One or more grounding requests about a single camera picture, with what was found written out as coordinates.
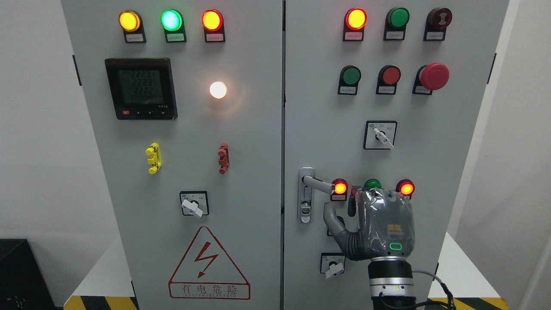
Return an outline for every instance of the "green push button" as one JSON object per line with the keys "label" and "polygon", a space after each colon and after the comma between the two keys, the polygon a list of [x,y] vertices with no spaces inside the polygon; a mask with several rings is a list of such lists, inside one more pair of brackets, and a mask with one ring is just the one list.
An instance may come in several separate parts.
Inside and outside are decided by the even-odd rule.
{"label": "green push button", "polygon": [[390,244],[390,249],[393,250],[393,251],[400,251],[400,250],[402,250],[402,245],[399,244],[399,243],[394,242],[394,243]]}
{"label": "green push button", "polygon": [[361,73],[356,67],[350,66],[343,72],[343,80],[348,85],[354,85],[360,81]]}
{"label": "green push button", "polygon": [[404,27],[409,21],[409,12],[405,8],[392,9],[388,15],[388,24],[393,28]]}
{"label": "green push button", "polygon": [[369,179],[365,182],[364,187],[367,189],[380,188],[382,189],[381,182],[377,179]]}

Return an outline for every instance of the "yellow black hazard stripe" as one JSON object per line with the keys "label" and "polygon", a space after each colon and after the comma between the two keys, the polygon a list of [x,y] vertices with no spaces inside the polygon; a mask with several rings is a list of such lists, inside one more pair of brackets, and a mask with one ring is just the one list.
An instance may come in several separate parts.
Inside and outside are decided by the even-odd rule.
{"label": "yellow black hazard stripe", "polygon": [[[447,302],[447,298],[430,298],[430,301]],[[502,298],[454,298],[457,310],[509,310]],[[425,310],[446,309],[429,305]],[[63,310],[139,310],[135,297],[71,296]]]}
{"label": "yellow black hazard stripe", "polygon": [[63,310],[139,310],[135,297],[71,296]]}
{"label": "yellow black hazard stripe", "polygon": [[[431,301],[441,301],[447,303],[447,298],[429,298]],[[507,303],[502,298],[454,298],[457,310],[509,310]],[[429,305],[425,310],[446,309],[440,305]]]}

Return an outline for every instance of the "digital power meter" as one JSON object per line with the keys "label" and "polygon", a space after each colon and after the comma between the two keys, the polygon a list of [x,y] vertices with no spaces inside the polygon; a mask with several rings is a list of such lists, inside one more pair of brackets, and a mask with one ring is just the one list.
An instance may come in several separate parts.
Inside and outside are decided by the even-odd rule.
{"label": "digital power meter", "polygon": [[108,58],[105,68],[117,119],[178,117],[169,58]]}

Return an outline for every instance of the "white switch handle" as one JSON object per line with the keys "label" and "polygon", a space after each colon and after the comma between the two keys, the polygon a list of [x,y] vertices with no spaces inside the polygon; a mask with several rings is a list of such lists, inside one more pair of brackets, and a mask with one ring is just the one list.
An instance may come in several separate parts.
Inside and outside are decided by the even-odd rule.
{"label": "white switch handle", "polygon": [[329,270],[325,272],[325,279],[336,277],[344,272],[343,263],[329,265]]}
{"label": "white switch handle", "polygon": [[392,145],[390,139],[382,131],[375,127],[373,127],[373,131],[375,131],[375,136],[379,139],[381,143],[388,145],[390,148],[394,148],[394,145]]}
{"label": "white switch handle", "polygon": [[182,201],[182,209],[187,209],[187,212],[194,217],[201,218],[203,216],[203,210],[199,209],[199,205],[189,200]]}

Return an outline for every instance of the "black box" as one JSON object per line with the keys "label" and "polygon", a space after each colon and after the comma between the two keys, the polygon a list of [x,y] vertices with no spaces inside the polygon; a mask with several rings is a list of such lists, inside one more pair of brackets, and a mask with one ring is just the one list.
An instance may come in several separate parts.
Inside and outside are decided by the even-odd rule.
{"label": "black box", "polygon": [[56,309],[26,239],[0,239],[0,309]]}

